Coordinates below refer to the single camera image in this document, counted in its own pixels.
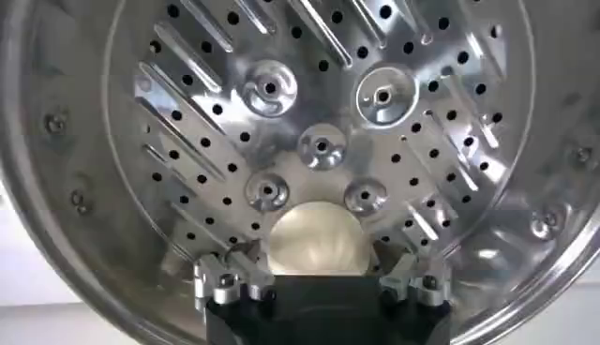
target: polished steel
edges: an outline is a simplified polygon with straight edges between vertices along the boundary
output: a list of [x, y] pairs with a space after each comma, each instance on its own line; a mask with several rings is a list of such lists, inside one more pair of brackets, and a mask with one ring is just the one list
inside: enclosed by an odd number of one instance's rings
[[193, 263], [257, 241], [267, 269], [274, 225], [320, 202], [356, 219], [368, 275], [445, 258], [453, 343], [489, 343], [597, 253], [598, 13], [1, 1], [3, 180], [71, 286], [142, 342], [203, 343]]

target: screw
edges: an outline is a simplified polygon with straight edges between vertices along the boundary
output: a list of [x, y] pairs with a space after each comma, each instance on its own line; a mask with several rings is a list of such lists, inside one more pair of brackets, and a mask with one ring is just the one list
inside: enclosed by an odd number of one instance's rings
[[544, 224], [548, 225], [549, 227], [555, 227], [558, 225], [558, 223], [559, 221], [554, 213], [547, 212], [544, 214]]
[[87, 208], [87, 206], [85, 206], [85, 205], [77, 206], [75, 209], [77, 210], [77, 213], [79, 213], [80, 215], [85, 215], [86, 213], [88, 213], [90, 211], [90, 209]]
[[231, 288], [235, 284], [235, 277], [231, 273], [221, 275], [218, 279], [218, 286], [220, 288]]
[[586, 163], [592, 157], [592, 149], [590, 147], [580, 147], [576, 155], [579, 163]]
[[71, 203], [74, 206], [81, 206], [83, 204], [83, 195], [79, 190], [73, 190], [71, 193]]
[[75, 210], [80, 215], [85, 215], [90, 212], [90, 207], [85, 202], [85, 198], [79, 190], [73, 190], [73, 192], [71, 192], [71, 204], [75, 206]]
[[65, 118], [62, 116], [49, 113], [44, 117], [44, 127], [52, 135], [64, 134], [66, 126]]
[[423, 287], [429, 290], [438, 290], [438, 279], [434, 276], [424, 276]]

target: center hole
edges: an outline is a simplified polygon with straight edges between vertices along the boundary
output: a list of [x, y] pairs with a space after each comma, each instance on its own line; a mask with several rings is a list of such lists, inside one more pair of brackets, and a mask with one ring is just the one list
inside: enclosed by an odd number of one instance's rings
[[272, 82], [269, 82], [267, 85], [264, 86], [264, 91], [266, 91], [267, 94], [273, 94], [277, 90], [278, 88]]
[[327, 142], [317, 142], [317, 150], [323, 152], [327, 150]]
[[379, 94], [377, 94], [377, 99], [380, 102], [387, 102], [387, 100], [390, 98], [390, 94], [387, 91], [381, 91]]

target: bolt head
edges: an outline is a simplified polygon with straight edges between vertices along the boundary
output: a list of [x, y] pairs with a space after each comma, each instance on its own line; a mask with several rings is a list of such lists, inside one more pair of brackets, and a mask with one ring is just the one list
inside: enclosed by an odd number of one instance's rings
[[438, 290], [438, 279], [434, 276], [424, 276], [423, 287], [429, 290]]

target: perforated metal plate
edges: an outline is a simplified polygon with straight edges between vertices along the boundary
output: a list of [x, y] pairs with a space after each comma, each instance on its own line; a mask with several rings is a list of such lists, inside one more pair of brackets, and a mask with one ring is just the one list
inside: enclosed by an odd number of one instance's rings
[[108, 112], [132, 192], [156, 224], [157, 208], [178, 215], [157, 229], [189, 257], [264, 239], [311, 201], [348, 206], [373, 241], [452, 248], [510, 174], [532, 96], [527, 37], [505, 39], [525, 32], [504, 28], [518, 4], [480, 10], [165, 3], [134, 72], [138, 105]]

